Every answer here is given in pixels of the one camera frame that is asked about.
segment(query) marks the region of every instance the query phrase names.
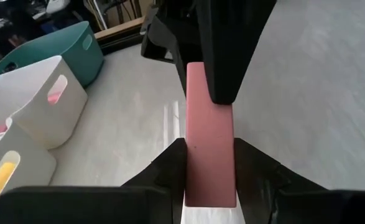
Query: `grey floor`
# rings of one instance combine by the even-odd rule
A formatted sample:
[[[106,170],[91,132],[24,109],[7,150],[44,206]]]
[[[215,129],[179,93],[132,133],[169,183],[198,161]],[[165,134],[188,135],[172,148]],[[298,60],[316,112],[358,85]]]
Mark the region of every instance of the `grey floor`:
[[[106,56],[52,185],[121,185],[185,135],[171,64]],[[365,189],[365,0],[278,1],[234,103],[235,136],[330,189]],[[243,223],[186,208],[183,223]]]

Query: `black cable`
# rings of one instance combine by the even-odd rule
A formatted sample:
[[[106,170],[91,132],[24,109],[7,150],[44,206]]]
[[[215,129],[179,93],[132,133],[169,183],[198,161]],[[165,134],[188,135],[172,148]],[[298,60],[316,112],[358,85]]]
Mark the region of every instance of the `black cable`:
[[[130,21],[131,21],[132,19],[131,19],[130,13],[128,12],[128,10],[127,10],[126,6],[124,5],[124,2],[122,2],[122,3],[121,3],[121,5],[122,5],[122,6],[124,7],[124,9],[126,10],[127,15],[128,15],[128,18],[130,18]]]
[[[132,14],[134,15],[134,19],[137,19],[137,14],[135,13],[135,7],[134,4],[132,3],[132,0],[130,0],[130,4],[132,9]]]

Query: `pink object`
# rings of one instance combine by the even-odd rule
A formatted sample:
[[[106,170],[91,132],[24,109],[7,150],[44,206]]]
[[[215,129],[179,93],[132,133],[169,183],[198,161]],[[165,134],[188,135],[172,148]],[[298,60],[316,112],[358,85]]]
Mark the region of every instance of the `pink object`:
[[[216,105],[203,62],[187,68],[187,185],[189,207],[235,207],[232,105]]]
[[[2,124],[0,125],[0,133],[6,132],[7,131],[7,125],[6,124]]]
[[[50,105],[54,105],[58,102],[59,97],[62,93],[53,93],[51,95],[48,96],[48,103]],[[0,133],[6,132],[7,131],[7,125],[6,124],[2,124],[0,125]]]
[[[49,95],[48,102],[50,103],[50,105],[56,104],[59,100],[60,95],[61,93],[52,93],[51,95]]]

